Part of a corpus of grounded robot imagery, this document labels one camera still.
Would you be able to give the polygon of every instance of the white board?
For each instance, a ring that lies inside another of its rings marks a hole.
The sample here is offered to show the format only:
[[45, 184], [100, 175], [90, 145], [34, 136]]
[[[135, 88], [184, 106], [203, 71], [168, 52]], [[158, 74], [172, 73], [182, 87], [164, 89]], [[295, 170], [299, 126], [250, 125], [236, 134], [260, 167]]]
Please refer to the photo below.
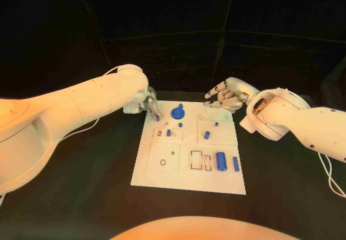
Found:
[[[178, 104], [184, 110], [180, 120], [171, 118]], [[204, 108], [201, 102], [157, 101], [157, 107], [164, 117], [157, 121], [152, 115], [145, 116], [131, 185], [244, 195], [231, 113]], [[226, 171], [217, 171], [217, 152], [224, 153]]]

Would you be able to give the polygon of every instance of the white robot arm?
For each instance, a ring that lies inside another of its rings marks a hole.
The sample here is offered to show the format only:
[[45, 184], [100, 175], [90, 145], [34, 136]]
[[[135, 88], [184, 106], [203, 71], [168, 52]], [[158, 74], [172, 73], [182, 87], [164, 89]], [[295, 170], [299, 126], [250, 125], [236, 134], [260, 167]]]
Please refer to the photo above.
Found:
[[346, 162], [346, 112], [327, 107], [309, 108], [286, 89], [259, 91], [234, 77], [217, 84], [204, 98], [214, 94], [217, 101], [203, 103], [207, 108], [224, 108], [233, 113], [246, 104], [239, 125], [249, 133], [257, 131], [276, 141], [291, 131], [308, 149]]
[[41, 171], [63, 136], [122, 107], [162, 116], [155, 92], [138, 66], [71, 87], [14, 100], [0, 99], [0, 195], [22, 186]]

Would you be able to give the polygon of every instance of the black backdrop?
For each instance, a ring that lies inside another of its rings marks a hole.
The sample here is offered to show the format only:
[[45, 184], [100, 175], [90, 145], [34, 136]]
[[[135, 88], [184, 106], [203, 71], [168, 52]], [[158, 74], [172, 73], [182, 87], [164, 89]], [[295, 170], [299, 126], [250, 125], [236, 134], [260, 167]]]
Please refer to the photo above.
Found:
[[206, 92], [231, 76], [328, 105], [319, 85], [346, 55], [344, 13], [342, 0], [2, 2], [0, 96], [34, 96], [132, 63], [158, 91]]

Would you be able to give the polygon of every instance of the black table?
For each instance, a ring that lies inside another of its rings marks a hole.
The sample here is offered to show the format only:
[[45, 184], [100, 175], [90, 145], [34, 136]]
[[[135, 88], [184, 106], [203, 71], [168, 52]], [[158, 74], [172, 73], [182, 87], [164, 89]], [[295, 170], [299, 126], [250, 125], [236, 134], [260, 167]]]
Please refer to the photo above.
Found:
[[[203, 93], [158, 92], [201, 102]], [[288, 133], [279, 141], [233, 122], [246, 195], [131, 186], [145, 113], [119, 109], [63, 140], [37, 177], [0, 207], [0, 239], [109, 239], [175, 216], [234, 219], [299, 239], [346, 239], [346, 200], [332, 194], [317, 153]], [[346, 189], [346, 164], [331, 160]]]

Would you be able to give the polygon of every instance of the white cable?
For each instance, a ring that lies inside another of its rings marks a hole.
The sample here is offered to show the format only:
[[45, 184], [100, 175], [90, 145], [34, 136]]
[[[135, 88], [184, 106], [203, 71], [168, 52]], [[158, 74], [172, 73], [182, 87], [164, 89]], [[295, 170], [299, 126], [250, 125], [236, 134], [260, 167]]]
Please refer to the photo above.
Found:
[[0, 206], [1, 206], [2, 201], [4, 201], [4, 199], [5, 199], [5, 194], [7, 194], [7, 193], [4, 193], [4, 194], [1, 195], [1, 198], [0, 198]]
[[[112, 70], [115, 70], [118, 67], [119, 67], [119, 66], [113, 67], [103, 75], [106, 75], [106, 74], [107, 74]], [[96, 125], [97, 121], [99, 121], [99, 118], [95, 120], [95, 123], [93, 123], [93, 125], [92, 125], [90, 127], [84, 128], [84, 129], [80, 130], [80, 131], [76, 131], [76, 132], [70, 133], [67, 136], [64, 136], [64, 137], [60, 139], [60, 141], [64, 140], [64, 139], [66, 139], [67, 137], [70, 137], [71, 135], [74, 135], [74, 134], [77, 134], [77, 133], [89, 130], [89, 129]]]
[[[342, 191], [341, 188], [338, 187], [334, 179], [331, 178], [331, 170], [332, 170], [332, 169], [331, 169], [330, 158], [328, 158], [327, 155], [324, 155], [324, 157], [325, 157], [325, 159], [327, 159], [327, 163], [328, 163], [328, 171], [327, 171], [327, 167], [325, 167], [325, 164], [324, 164], [324, 162], [322, 162], [321, 154], [319, 154], [318, 152], [317, 152], [317, 154], [318, 154], [318, 159], [319, 159], [319, 162], [321, 162], [321, 165], [322, 165], [322, 168], [324, 168], [324, 171], [325, 171], [325, 175], [327, 175], [328, 187], [330, 187], [330, 189], [331, 189], [331, 191], [332, 191], [334, 194], [337, 194], [340, 197], [346, 198], [344, 191]], [[334, 184], [334, 186], [335, 186], [335, 188], [337, 188], [337, 190], [340, 191], [341, 194], [334, 190], [334, 188], [332, 188], [332, 186], [331, 186], [331, 182], [332, 182], [332, 184]]]

